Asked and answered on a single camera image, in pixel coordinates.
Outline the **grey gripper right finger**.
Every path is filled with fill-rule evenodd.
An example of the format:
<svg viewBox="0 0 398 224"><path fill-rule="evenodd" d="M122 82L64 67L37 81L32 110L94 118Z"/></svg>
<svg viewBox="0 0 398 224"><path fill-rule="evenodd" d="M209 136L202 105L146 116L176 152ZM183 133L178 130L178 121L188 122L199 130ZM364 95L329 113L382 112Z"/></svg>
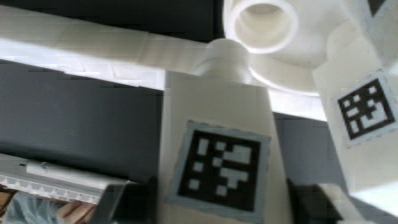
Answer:
<svg viewBox="0 0 398 224"><path fill-rule="evenodd" d="M359 213L336 184L298 185L286 180L293 224L377 224Z"/></svg>

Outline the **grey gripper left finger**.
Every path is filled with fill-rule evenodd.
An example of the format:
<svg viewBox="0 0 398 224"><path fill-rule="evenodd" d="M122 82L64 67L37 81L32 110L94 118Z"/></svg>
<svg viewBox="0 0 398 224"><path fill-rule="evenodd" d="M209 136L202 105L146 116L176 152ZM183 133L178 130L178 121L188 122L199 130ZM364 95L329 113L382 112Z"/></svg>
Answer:
<svg viewBox="0 0 398 224"><path fill-rule="evenodd" d="M142 183L106 186L89 224L156 224L154 177Z"/></svg>

